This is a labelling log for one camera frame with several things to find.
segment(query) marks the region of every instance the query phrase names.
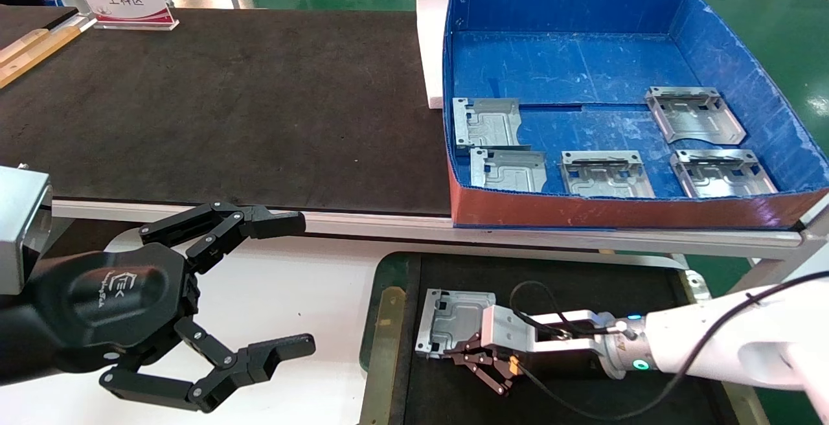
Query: white tabletop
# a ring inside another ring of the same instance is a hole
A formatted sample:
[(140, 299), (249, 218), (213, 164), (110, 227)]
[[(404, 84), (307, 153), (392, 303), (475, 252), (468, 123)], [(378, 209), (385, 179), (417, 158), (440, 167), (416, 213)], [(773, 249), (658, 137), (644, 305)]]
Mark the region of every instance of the white tabletop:
[[(112, 241), (107, 251), (128, 251), (139, 245), (139, 236), (132, 230)], [(358, 357), (371, 283), (377, 264), (396, 251), (679, 267), (666, 257), (311, 237), (248, 240), (199, 277), (201, 297), (195, 322), (233, 350), (311, 333), (317, 344), (315, 354), (279, 364), (272, 380), (237, 390), (210, 414), (117, 399), (98, 386), (101, 369), (0, 387), (0, 423), (354, 425), (360, 419), (365, 388)], [(180, 343), (141, 371), (194, 381), (210, 371), (210, 364)]]

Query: metal bracket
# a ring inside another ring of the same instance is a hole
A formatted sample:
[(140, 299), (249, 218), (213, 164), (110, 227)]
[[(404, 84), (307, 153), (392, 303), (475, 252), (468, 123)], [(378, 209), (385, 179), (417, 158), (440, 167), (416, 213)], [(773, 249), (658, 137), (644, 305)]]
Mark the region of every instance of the metal bracket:
[(695, 303), (711, 300), (711, 292), (708, 290), (708, 284), (705, 283), (705, 278), (701, 274), (694, 270), (684, 270), (683, 275), (688, 290), (690, 290), (691, 299)]
[[(616, 320), (609, 312), (594, 313), (591, 310), (573, 310), (563, 313), (573, 323), (589, 323), (595, 328), (610, 327)], [(531, 316), (534, 321), (548, 327), (562, 323), (562, 317), (555, 313)], [(493, 306), (483, 310), (481, 321), (481, 345), (494, 353), (524, 353), (524, 360), (535, 360), (551, 366), (559, 362), (572, 360), (571, 357), (559, 357), (556, 353), (581, 352), (592, 353), (598, 358), (605, 374), (610, 378), (621, 380), (624, 369), (614, 365), (609, 357), (610, 349), (606, 345), (609, 337), (586, 336), (577, 339), (539, 339), (536, 328), (531, 327), (512, 313), (512, 309)]]
[(654, 198), (639, 151), (562, 151), (569, 194), (582, 197)]
[(547, 182), (545, 156), (541, 151), (471, 148), (471, 185), (513, 192), (541, 192)]
[(521, 114), (517, 98), (453, 98), (452, 108), (459, 154), (468, 154), (476, 146), (529, 150), (518, 144)]
[(776, 194), (752, 150), (680, 150), (671, 157), (676, 179), (692, 198)]
[(481, 331), (483, 309), (494, 306), (492, 292), (429, 289), (420, 316), (415, 353), (429, 359), (442, 359)]
[(745, 129), (710, 86), (652, 86), (645, 94), (667, 142), (698, 139), (713, 144), (740, 144)]

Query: wooden edge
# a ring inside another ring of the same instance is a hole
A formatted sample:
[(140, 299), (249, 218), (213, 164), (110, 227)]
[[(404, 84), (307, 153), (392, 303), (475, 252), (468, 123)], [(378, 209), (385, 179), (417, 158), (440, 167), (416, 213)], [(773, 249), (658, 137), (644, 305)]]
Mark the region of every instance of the wooden edge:
[(35, 44), (43, 41), (47, 36), (49, 36), (49, 30), (47, 29), (31, 30), (26, 35), (18, 38), (17, 41), (0, 49), (0, 67), (3, 67), (7, 62), (20, 56), (23, 51), (28, 51)]
[(769, 425), (769, 417), (766, 416), (754, 387), (725, 381), (722, 386), (740, 425)]
[(17, 77), (41, 63), (69, 41), (77, 38), (77, 35), (80, 35), (78, 27), (64, 27), (64, 29), (55, 30), (35, 46), (23, 51), (23, 54), (0, 68), (0, 88), (14, 82)]
[(406, 292), (400, 287), (387, 287), (382, 292), (365, 378), (360, 425), (389, 425), (405, 302)]

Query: white foam block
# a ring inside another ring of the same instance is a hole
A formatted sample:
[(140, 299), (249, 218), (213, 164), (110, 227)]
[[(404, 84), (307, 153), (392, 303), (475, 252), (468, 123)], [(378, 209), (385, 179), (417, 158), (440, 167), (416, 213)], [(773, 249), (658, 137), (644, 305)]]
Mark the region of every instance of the white foam block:
[(444, 107), (444, 29), (449, 0), (417, 0), (417, 36), (430, 109)]

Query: black cable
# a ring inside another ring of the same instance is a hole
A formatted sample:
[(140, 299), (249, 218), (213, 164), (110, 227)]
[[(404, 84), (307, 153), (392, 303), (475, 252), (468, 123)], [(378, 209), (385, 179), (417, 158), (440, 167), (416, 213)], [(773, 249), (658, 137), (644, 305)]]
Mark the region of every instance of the black cable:
[(812, 273), (811, 275), (805, 275), (804, 277), (797, 277), (793, 280), (785, 281), (785, 282), (782, 282), (780, 284), (777, 284), (776, 286), (771, 287), (770, 289), (766, 289), (766, 290), (764, 290), (763, 292), (760, 292), (757, 295), (749, 295), (747, 293), (745, 301), (740, 302), (740, 304), (737, 304), (731, 310), (728, 310), (726, 313), (724, 313), (722, 316), (720, 316), (720, 318), (717, 318), (717, 321), (715, 321), (714, 324), (711, 325), (710, 328), (708, 328), (708, 331), (705, 331), (705, 334), (703, 334), (702, 337), (699, 338), (699, 341), (697, 341), (696, 345), (694, 345), (694, 348), (690, 351), (690, 354), (688, 354), (688, 358), (685, 360), (684, 363), (682, 363), (682, 366), (680, 367), (680, 369), (676, 371), (676, 374), (674, 375), (673, 378), (671, 378), (671, 381), (669, 381), (668, 384), (665, 385), (665, 387), (663, 389), (663, 392), (659, 393), (659, 395), (657, 395), (651, 402), (649, 402), (648, 404), (645, 404), (643, 407), (637, 408), (633, 412), (623, 413), (623, 414), (616, 415), (616, 416), (607, 416), (607, 415), (596, 415), (596, 414), (589, 413), (587, 411), (581, 410), (580, 408), (575, 407), (574, 405), (570, 404), (568, 401), (565, 401), (562, 398), (560, 398), (559, 396), (557, 396), (556, 393), (553, 393), (550, 389), (548, 389), (547, 386), (544, 386), (544, 384), (541, 381), (539, 381), (538, 378), (536, 378), (535, 375), (533, 375), (529, 371), (527, 371), (527, 368), (525, 368), (520, 363), (518, 363), (518, 368), (521, 369), (521, 372), (524, 372), (524, 374), (527, 376), (527, 378), (530, 378), (530, 381), (533, 381), (533, 383), (536, 386), (538, 386), (544, 393), (546, 393), (548, 396), (553, 398), (554, 401), (556, 401), (558, 404), (561, 404), (563, 407), (568, 408), (569, 410), (571, 410), (571, 411), (573, 411), (577, 414), (588, 417), (589, 419), (600, 420), (600, 421), (603, 421), (603, 422), (618, 422), (619, 420), (631, 419), (632, 417), (636, 417), (636, 416), (642, 415), (643, 413), (648, 412), (649, 410), (651, 410), (652, 408), (654, 408), (655, 406), (660, 404), (660, 402), (662, 402), (670, 393), (673, 392), (673, 390), (680, 383), (680, 381), (682, 381), (684, 379), (684, 377), (686, 377), (686, 375), (688, 373), (688, 370), (690, 369), (690, 366), (692, 365), (692, 363), (694, 363), (694, 360), (696, 360), (697, 356), (699, 356), (699, 352), (702, 351), (702, 348), (705, 347), (705, 344), (708, 343), (708, 341), (710, 341), (712, 337), (714, 337), (714, 334), (716, 334), (717, 331), (720, 328), (722, 328), (722, 326), (725, 324), (726, 321), (733, 318), (738, 313), (745, 310), (747, 307), (752, 306), (753, 304), (757, 304), (759, 301), (765, 299), (766, 297), (768, 297), (770, 295), (775, 295), (778, 292), (781, 292), (781, 290), (785, 290), (785, 289), (788, 289), (789, 287), (794, 287), (794, 286), (797, 286), (798, 284), (802, 284), (802, 283), (805, 283), (805, 282), (808, 282), (808, 281), (814, 281), (816, 279), (820, 279), (820, 278), (823, 278), (823, 277), (829, 277), (829, 271), (820, 271), (820, 272), (817, 272), (817, 273)]
[(580, 328), (575, 325), (575, 323), (569, 321), (565, 318), (565, 315), (562, 313), (562, 309), (559, 308), (558, 302), (556, 302), (556, 296), (553, 295), (552, 290), (549, 287), (545, 286), (544, 283), (539, 281), (524, 281), (517, 286), (512, 288), (512, 292), (510, 292), (510, 309), (512, 309), (512, 313), (515, 316), (518, 316), (521, 321), (527, 323), (531, 327), (535, 328), (536, 330), (542, 331), (544, 333), (553, 334), (553, 336), (563, 336), (569, 337), (568, 333), (564, 330), (560, 330), (560, 328), (551, 328), (547, 325), (542, 325), (535, 319), (531, 319), (529, 316), (518, 310), (518, 307), (515, 304), (515, 297), (516, 293), (518, 292), (521, 287), (525, 286), (539, 286), (541, 289), (544, 289), (544, 292), (547, 292), (547, 297), (550, 298), (551, 305), (553, 306), (553, 313), (559, 316), (562, 319), (562, 324), (568, 328), (572, 333), (575, 334), (582, 334), (583, 336), (593, 336), (593, 334), (607, 334), (607, 328), (592, 328), (592, 330), (588, 330), (588, 328)]

